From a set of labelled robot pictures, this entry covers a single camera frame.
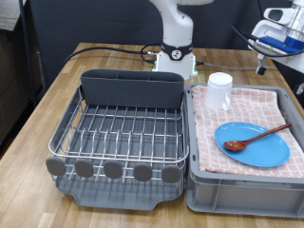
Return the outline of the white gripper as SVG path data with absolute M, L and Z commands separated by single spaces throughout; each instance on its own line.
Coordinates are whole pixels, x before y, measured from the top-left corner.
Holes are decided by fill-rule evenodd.
M 266 57 L 304 72 L 304 8 L 266 9 L 252 35 L 249 43 L 258 52 L 256 74 L 265 73 Z M 296 94 L 303 92 L 304 83 L 298 86 Z

